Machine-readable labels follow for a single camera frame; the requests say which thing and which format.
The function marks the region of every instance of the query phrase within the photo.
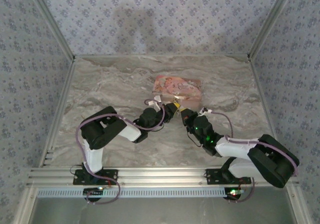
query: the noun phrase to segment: white cable tray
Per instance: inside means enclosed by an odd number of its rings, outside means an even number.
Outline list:
[[[226,197],[224,187],[191,188],[122,188],[120,198],[159,198],[159,197]],[[99,197],[115,197],[117,188],[105,189]],[[85,197],[83,188],[39,188],[39,198]]]

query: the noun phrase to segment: wall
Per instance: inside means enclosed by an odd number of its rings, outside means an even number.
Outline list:
[[[32,0],[0,0],[0,18],[0,223],[10,223],[69,62]]]
[[[75,55],[245,54],[275,0],[45,0]]]
[[[255,60],[282,143],[301,160],[299,177],[320,223],[320,0],[289,0]]]

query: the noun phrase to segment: floral wallpaper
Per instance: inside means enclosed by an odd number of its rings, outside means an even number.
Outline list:
[[[69,67],[33,0],[0,0],[0,223],[36,167]]]
[[[75,55],[246,54],[275,0],[45,0]]]
[[[320,0],[289,0],[255,62],[278,138],[320,223]]]

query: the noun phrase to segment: marble tabletop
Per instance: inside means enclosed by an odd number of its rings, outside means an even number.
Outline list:
[[[75,142],[76,127],[87,117],[113,106],[134,120],[146,108],[144,100],[157,75],[200,79],[202,104],[229,116],[236,138],[256,138],[270,133],[249,63],[226,56],[126,56],[77,58],[62,122],[54,144],[51,166],[82,162]],[[210,115],[219,134],[230,134],[223,116]],[[116,137],[104,149],[104,166],[207,166],[226,158],[211,157],[187,137],[176,116],[159,132],[135,144]]]

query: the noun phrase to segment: package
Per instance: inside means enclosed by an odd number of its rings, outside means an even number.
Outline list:
[[[154,83],[152,93],[160,95],[164,103],[177,98],[183,107],[199,110],[202,96],[200,80],[159,75]]]

